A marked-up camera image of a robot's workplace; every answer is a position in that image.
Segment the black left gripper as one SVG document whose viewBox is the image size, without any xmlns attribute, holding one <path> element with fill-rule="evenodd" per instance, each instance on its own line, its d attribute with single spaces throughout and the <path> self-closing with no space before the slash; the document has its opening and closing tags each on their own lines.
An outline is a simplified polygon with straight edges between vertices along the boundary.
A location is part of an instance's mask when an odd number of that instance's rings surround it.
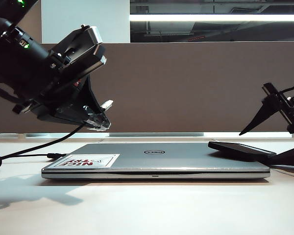
<svg viewBox="0 0 294 235">
<path fill-rule="evenodd" d="M 48 56 L 33 70 L 13 75 L 17 95 L 13 112 L 31 111 L 41 121 L 82 125 L 92 131 L 106 131 L 111 122 L 105 112 L 112 100 L 98 103 L 90 73 L 106 63 L 103 55 L 81 56 L 71 60 Z"/>
</svg>

